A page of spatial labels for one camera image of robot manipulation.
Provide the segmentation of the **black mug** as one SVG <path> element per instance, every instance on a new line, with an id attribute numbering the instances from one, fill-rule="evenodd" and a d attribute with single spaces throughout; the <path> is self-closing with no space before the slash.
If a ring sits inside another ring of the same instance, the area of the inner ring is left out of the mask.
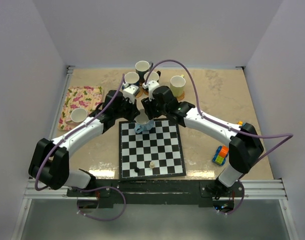
<path id="1" fill-rule="evenodd" d="M 151 73 L 146 72 L 144 74 L 144 82 L 147 81 L 156 81 L 159 82 L 161 76 L 161 71 L 152 71 Z"/>

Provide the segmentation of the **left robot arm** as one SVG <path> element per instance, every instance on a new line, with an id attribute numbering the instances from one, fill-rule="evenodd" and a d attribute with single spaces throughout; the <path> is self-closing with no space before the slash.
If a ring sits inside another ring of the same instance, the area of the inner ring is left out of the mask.
<path id="1" fill-rule="evenodd" d="M 88 117 L 66 134 L 48 140 L 43 138 L 36 144 L 28 174 L 35 182 L 58 190 L 61 187 L 78 188 L 84 196 L 96 191 L 95 177 L 89 172 L 70 169 L 70 157 L 93 138 L 104 134 L 115 125 L 117 119 L 133 121 L 140 111 L 136 93 L 130 87 L 123 91 L 110 90 Z"/>

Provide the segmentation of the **dark blue mug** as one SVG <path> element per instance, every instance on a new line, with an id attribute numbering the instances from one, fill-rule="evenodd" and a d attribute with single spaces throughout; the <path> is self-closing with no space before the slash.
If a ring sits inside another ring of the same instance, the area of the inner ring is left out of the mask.
<path id="1" fill-rule="evenodd" d="M 136 72 L 128 72 L 124 75 L 124 81 L 122 89 L 129 87 L 130 85 L 139 86 L 140 76 Z"/>

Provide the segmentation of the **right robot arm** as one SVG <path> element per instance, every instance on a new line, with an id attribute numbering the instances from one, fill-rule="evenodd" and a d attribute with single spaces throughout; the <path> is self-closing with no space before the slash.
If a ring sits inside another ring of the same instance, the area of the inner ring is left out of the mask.
<path id="1" fill-rule="evenodd" d="M 170 122 L 204 133 L 228 148 L 228 166 L 208 191 L 217 200 L 231 193 L 234 183 L 251 170 L 264 151 L 254 126 L 229 123 L 202 112 L 192 103 L 179 102 L 168 86 L 155 81 L 142 86 L 148 92 L 141 103 L 149 119 L 165 116 Z"/>

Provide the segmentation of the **green mug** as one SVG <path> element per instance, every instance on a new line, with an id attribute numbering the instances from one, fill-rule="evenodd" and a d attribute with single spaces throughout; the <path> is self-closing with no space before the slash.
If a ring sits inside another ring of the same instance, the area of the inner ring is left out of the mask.
<path id="1" fill-rule="evenodd" d="M 179 98 L 184 93 L 186 80 L 184 75 L 175 75 L 170 79 L 170 90 L 174 97 Z"/>

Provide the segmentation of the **teal grey mug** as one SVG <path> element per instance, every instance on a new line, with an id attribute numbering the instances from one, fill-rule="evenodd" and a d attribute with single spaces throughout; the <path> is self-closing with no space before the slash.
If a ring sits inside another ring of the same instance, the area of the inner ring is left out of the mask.
<path id="1" fill-rule="evenodd" d="M 144 75 L 152 69 L 153 65 L 153 62 L 145 60 L 140 60 L 135 64 L 135 71 L 139 75 L 140 84 L 145 81 Z"/>

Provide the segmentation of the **pink mug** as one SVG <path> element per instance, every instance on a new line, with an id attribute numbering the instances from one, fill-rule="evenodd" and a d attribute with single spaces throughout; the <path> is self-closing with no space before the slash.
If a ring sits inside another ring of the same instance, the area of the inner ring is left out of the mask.
<path id="1" fill-rule="evenodd" d="M 82 107 L 79 107 L 71 112 L 70 117 L 65 121 L 65 123 L 71 126 L 77 126 L 84 122 L 87 117 L 88 111 Z"/>

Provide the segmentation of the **woven rattan coaster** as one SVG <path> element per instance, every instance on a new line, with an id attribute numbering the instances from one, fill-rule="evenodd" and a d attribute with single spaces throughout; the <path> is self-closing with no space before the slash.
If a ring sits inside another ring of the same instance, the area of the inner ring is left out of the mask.
<path id="1" fill-rule="evenodd" d="M 183 92 L 179 97 L 177 97 L 178 101 L 182 101 L 185 98 L 185 92 Z"/>
<path id="2" fill-rule="evenodd" d="M 135 96 L 136 98 L 141 97 L 143 94 L 143 90 L 140 88 L 138 94 Z"/>

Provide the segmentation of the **light blue mug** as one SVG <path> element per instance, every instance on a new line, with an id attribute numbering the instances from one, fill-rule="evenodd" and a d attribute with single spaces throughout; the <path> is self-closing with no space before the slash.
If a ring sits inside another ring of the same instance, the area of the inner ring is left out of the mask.
<path id="1" fill-rule="evenodd" d="M 154 127 L 154 120 L 149 119 L 144 109 L 139 110 L 139 115 L 134 118 L 136 134 L 150 131 Z"/>

